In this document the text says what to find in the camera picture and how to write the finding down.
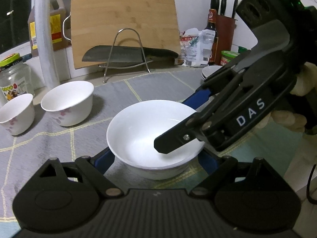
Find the dark window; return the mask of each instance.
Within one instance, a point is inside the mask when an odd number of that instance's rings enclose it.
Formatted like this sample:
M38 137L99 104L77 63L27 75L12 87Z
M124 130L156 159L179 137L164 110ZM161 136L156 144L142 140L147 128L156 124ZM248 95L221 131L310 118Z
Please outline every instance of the dark window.
M31 0L0 0L0 53L29 41Z

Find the bowl rim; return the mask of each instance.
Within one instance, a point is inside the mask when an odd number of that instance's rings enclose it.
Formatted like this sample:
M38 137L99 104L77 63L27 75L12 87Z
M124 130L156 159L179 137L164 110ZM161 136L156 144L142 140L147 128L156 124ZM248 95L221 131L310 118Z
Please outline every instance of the bowl rim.
M7 123L8 121L11 121L13 118L15 118L15 117L19 116L21 113L23 113L23 112L26 110L26 108L28 108L28 107L30 106L30 104L33 103L33 98L34 98L34 96L33 96L32 94L30 94L30 93L22 94L22 95L19 95L19 96L15 97L14 99L16 99L16 98L18 98L18 97L22 97L22 96L29 96L29 97L30 97L30 95L32 96L32 99L30 99L30 102L28 103L28 105L27 105L20 113L18 113L16 116L13 116L12 118L10 118L10 119L8 119L8 120L6 120L6 121L0 121L0 124ZM8 104L10 104L11 101L13 101L13 99L11 99L11 100L8 101L7 103L5 103L5 104L0 108L0 113L1 113L2 108L4 108L5 106L8 107Z
M153 100L147 100L147 101L138 102L138 103L135 103L135 104L133 104L133 105L140 104L140 103L146 103L146 102L150 102L150 101L168 101L168 102L172 102L172 103L178 103L178 102L171 101L171 100L153 99ZM129 108L130 106L124 108L124 109L121 110L120 112L126 110L126 109ZM193 153L193 154L191 154L190 156L184 158L182 161L179 161L179 162L174 163L174 164L171 164L171 165L160 166L160 167L147 167L147 166L142 166L142 165L133 163L133 162L131 162L131 161L122 159L117 153L115 153L115 152L113 151L111 145L109 144L109 142L108 142L108 133L109 133L108 130L109 130L109 127L110 127L110 125L111 125L111 123L113 122L113 119L114 119L115 117L113 117L112 120L110 121L110 123L109 123L109 125L108 125L108 128L107 128L107 132L106 132L106 140L107 140L108 147L110 148L111 152L112 152L118 159L120 159L122 162L124 162L124 163L126 163L127 165L130 165L130 166L132 166L132 167L136 167L136 168L144 169L144 170L166 170L166 169L175 168L175 167L184 165L184 164L188 163L189 161L191 161L192 159L194 159L194 158L203 150L203 148L204 148L204 146L205 146L205 143L203 142L201 148L200 148L196 153Z
M65 106L65 107L62 107L62 108L60 108L60 109L58 109L58 110L49 110L49 109L45 109L45 108L43 107L42 103L43 103L44 98L47 97L47 96L49 95L49 93L51 93L54 89L56 89L56 88L58 88L58 87L60 87L60 86L67 86L67 85L70 85L70 84L73 84L73 83L78 83L78 82L81 82L81 83L82 83L82 82L89 83L88 85L92 87L91 92L90 92L89 95L87 95L85 98L81 99L81 100L80 100L79 102L77 102L76 104L73 104L73 105L71 105L71 106ZM86 100L87 98L89 98L89 97L91 96L91 94L94 92L95 87L94 87L94 85L93 85L91 82L88 82L88 81L71 81L71 82L67 82L67 83L58 85L58 86L55 87L54 89L51 89L49 92L47 92L47 93L43 96L43 98L42 98L42 100L41 100L41 107L42 107L42 109L45 110L46 112L59 112L59 111L62 111L62 110L65 110L65 109L67 109L67 108L71 108L71 107L73 107L73 106L76 106L76 105L80 104L81 102L83 102L84 100Z

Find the wooden cutting board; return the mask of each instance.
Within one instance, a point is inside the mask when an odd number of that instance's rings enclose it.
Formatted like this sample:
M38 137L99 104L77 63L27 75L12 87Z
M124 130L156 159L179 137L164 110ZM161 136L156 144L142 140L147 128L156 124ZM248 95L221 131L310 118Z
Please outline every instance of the wooden cutting board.
M71 0L71 39L75 69L98 64L82 62L86 51L113 44L122 28L135 29L144 47L180 54L174 0ZM116 45L139 47L133 31L118 35Z

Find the glass jar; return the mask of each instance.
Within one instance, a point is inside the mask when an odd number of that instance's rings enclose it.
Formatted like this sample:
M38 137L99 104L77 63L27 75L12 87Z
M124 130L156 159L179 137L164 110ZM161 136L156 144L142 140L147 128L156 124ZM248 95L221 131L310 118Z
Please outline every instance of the glass jar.
M31 69L22 62L19 53L0 61L0 88L7 101L26 93L34 94Z

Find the pink flower pattern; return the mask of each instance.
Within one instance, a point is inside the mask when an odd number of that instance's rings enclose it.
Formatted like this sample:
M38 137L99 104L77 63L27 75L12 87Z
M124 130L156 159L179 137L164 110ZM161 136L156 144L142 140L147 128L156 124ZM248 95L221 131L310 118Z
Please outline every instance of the pink flower pattern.
M64 109L64 110L61 110L61 111L56 112L55 114L56 114L56 117L57 117L57 118L55 118L55 117L52 117L52 118L53 118L58 124L61 124L61 120L64 120L64 117L62 117L62 116L65 116L66 113L71 113L71 111L70 111L69 108L66 108L66 109Z
M8 126L8 129L6 129L8 132L12 133L12 129L13 129L13 125L17 122L18 120L14 117L12 118L10 121L8 121L7 124L10 124L10 126Z

